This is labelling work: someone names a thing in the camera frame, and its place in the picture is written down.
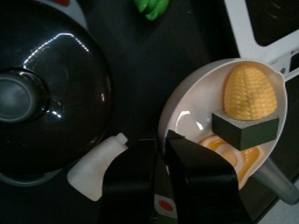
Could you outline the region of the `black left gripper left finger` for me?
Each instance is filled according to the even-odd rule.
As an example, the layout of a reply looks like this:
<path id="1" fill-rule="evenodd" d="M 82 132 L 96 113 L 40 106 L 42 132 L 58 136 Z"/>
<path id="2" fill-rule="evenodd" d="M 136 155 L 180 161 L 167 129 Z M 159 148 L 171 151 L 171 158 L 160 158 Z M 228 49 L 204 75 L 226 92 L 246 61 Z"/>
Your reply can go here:
<path id="1" fill-rule="evenodd" d="M 112 161 L 104 175 L 98 224 L 152 224 L 155 140 L 140 140 Z"/>

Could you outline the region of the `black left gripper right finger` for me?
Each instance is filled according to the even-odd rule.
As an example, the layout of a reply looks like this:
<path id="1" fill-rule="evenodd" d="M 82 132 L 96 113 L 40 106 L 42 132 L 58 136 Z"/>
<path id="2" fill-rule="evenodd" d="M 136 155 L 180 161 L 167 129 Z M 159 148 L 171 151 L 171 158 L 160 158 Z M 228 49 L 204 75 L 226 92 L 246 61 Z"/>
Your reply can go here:
<path id="1" fill-rule="evenodd" d="M 164 139 L 179 224 L 253 224 L 230 162 L 172 130 Z"/>

